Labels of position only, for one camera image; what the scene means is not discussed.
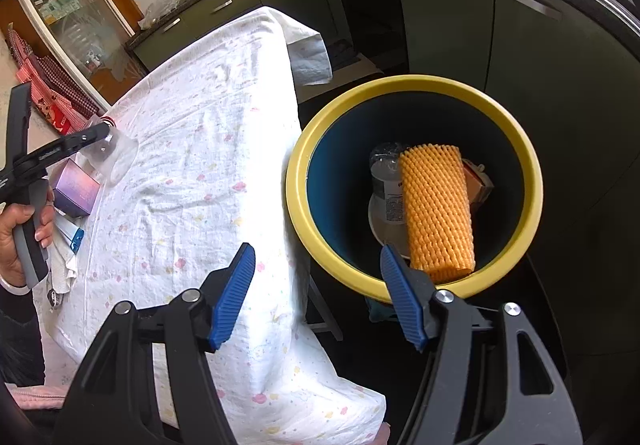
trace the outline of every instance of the bottle label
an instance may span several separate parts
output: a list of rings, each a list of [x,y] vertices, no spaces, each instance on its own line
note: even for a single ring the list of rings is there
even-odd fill
[[[404,223],[402,182],[373,178],[374,208],[380,219],[391,225]]]

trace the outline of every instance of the white towel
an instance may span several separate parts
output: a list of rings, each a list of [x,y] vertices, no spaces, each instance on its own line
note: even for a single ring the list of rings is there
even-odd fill
[[[78,260],[69,246],[68,239],[53,227],[53,244],[49,247],[51,255],[51,287],[58,294],[71,290],[73,279],[78,276]]]
[[[209,365],[241,445],[364,445],[384,396],[339,378],[305,315],[308,254],[284,182],[300,136],[294,75],[327,81],[320,35],[261,8],[193,43],[111,109],[140,148],[102,186],[83,225],[79,272],[47,329],[80,360],[114,304],[164,304],[225,268],[241,243],[256,272],[233,334]],[[154,351],[163,420],[176,423],[163,350]]]

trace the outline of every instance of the human hand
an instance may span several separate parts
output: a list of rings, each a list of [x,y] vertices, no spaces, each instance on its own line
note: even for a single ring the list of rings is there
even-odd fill
[[[373,441],[369,442],[369,445],[386,445],[389,441],[390,436],[391,427],[386,421],[383,421],[382,425],[380,425],[380,428],[378,429],[376,437],[373,438]]]
[[[36,230],[36,241],[41,247],[47,248],[52,242],[53,219],[56,212],[51,204],[53,202],[53,190],[47,191],[47,205],[40,213],[41,226]],[[24,272],[18,254],[15,250],[13,229],[21,225],[33,216],[34,208],[31,205],[18,205],[12,203],[4,208],[0,214],[0,275],[9,284],[15,287],[26,285]]]

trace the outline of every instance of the red checkered cloth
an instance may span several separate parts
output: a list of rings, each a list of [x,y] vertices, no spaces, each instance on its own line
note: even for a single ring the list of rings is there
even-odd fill
[[[66,96],[74,109],[85,118],[98,114],[98,106],[91,101],[82,89],[66,74],[60,65],[51,57],[38,59],[42,71],[49,78],[49,87]]]
[[[13,29],[8,31],[8,41],[11,54],[18,67],[29,59],[47,87],[66,96],[76,111],[85,118],[91,118],[93,114],[98,113],[98,106],[91,101],[89,96],[79,88],[54,59],[49,56],[42,58],[36,56],[31,46]]]
[[[14,29],[9,28],[7,37],[7,41],[9,42],[9,51],[11,51],[15,63],[20,67],[29,55],[33,55],[33,50]]]
[[[24,61],[16,76],[23,83],[31,82],[31,100],[60,134],[82,130],[86,118],[64,96],[44,83],[29,59]]]

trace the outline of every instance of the metal screw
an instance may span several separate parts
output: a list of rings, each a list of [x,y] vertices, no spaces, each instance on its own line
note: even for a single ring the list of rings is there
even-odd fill
[[[449,304],[453,302],[454,296],[449,290],[438,290],[436,291],[436,299],[445,304]]]
[[[200,292],[195,288],[187,290],[182,294],[182,300],[184,300],[185,302],[195,302],[199,298],[200,298]]]
[[[520,315],[520,313],[522,313],[522,308],[514,302],[508,302],[507,304],[504,305],[504,311],[508,315],[515,317],[517,315]]]
[[[118,315],[126,315],[130,311],[131,311],[131,303],[129,301],[124,300],[116,304],[116,313]]]

